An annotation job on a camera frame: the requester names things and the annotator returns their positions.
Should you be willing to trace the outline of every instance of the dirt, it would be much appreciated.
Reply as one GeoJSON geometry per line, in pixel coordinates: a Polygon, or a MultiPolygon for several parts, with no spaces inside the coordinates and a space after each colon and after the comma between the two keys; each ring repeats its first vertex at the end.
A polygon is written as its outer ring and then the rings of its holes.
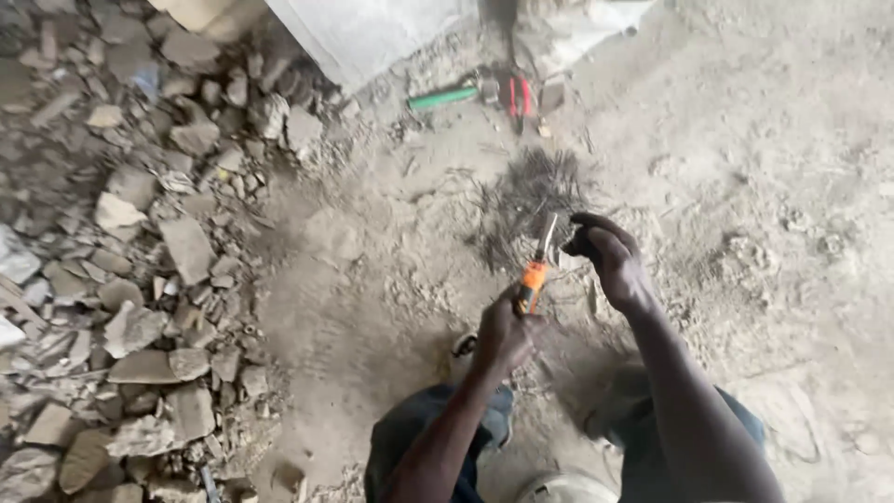
{"type": "MultiPolygon", "coordinates": [[[[889,499],[891,26],[868,0],[656,5],[575,66],[549,140],[476,103],[400,116],[407,90],[496,57],[478,27],[374,82],[324,155],[272,166],[260,318],[270,387],[291,401],[253,477],[261,499],[292,498],[275,477],[289,465],[312,501],[363,500],[375,421],[443,379],[453,338],[514,278],[467,242],[474,183],[527,145],[583,159],[590,209],[638,237],[691,351],[764,420],[790,501],[889,499]]],[[[588,267],[553,272],[542,309],[561,330],[513,378],[514,440],[482,463],[485,499],[556,469],[619,488],[620,456],[577,427],[632,349],[593,288],[588,267]]]]}

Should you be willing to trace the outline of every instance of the person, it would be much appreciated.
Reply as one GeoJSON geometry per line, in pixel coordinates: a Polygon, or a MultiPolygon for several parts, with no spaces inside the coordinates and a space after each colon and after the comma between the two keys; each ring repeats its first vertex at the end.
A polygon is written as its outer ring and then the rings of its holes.
{"type": "MultiPolygon", "coordinates": [[[[586,433],[624,450],[622,502],[783,501],[763,458],[763,425],[714,387],[675,332],[645,271],[636,240],[606,217],[578,213],[570,255],[595,266],[610,305],[627,319],[642,365],[621,368],[586,433]]],[[[511,391],[502,384],[549,329],[518,316],[515,288],[485,309],[477,332],[455,356],[474,355],[464,378],[416,393],[373,428],[365,489],[370,503],[480,502],[476,461],[510,434],[511,391]]],[[[616,501],[585,474],[533,484],[519,501],[616,501]]]]}

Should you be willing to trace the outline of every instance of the forearm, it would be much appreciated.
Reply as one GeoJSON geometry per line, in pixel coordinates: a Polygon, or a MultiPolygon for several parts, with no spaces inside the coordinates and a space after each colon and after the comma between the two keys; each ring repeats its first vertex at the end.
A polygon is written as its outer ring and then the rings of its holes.
{"type": "Polygon", "coordinates": [[[664,455],[687,493],[696,501],[782,501],[758,446],[658,302],[628,321],[652,386],[664,455]]]}
{"type": "Polygon", "coordinates": [[[473,369],[444,412],[416,439],[391,475],[381,500],[388,503],[448,501],[460,476],[487,402],[501,377],[473,369]]]}

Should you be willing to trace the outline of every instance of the leg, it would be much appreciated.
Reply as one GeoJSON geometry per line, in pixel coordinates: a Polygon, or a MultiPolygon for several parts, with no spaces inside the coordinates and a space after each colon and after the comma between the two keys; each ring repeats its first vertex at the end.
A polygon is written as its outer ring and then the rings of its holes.
{"type": "MultiPolygon", "coordinates": [[[[373,428],[372,447],[367,462],[364,485],[367,502],[375,503],[384,489],[388,476],[407,452],[416,436],[441,414],[453,393],[453,386],[441,384],[423,389],[395,406],[373,428]]],[[[466,454],[460,478],[453,492],[454,503],[480,503],[476,492],[476,461],[481,451],[509,435],[509,414],[512,392],[500,386],[491,398],[485,417],[478,427],[466,454]]]]}
{"type": "MultiPolygon", "coordinates": [[[[735,398],[722,389],[717,390],[751,438],[763,448],[761,421],[735,398]]],[[[684,501],[664,459],[645,368],[622,366],[603,403],[598,413],[587,419],[585,430],[591,438],[604,436],[624,449],[620,503],[684,501]]]]}

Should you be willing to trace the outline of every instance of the hand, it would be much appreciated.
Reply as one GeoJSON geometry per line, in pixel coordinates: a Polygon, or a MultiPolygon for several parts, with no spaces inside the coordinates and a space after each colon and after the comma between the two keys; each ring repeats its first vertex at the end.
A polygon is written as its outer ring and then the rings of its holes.
{"type": "Polygon", "coordinates": [[[571,223],[581,227],[562,250],[593,262],[609,304],[625,316],[650,312],[657,301],[637,240],[606,217],[575,213],[571,223]]]}
{"type": "Polygon", "coordinates": [[[503,380],[534,354],[534,342],[549,322],[536,314],[518,316],[512,309],[512,299],[518,292],[518,285],[510,286],[481,314],[473,370],[493,373],[503,380]]]}

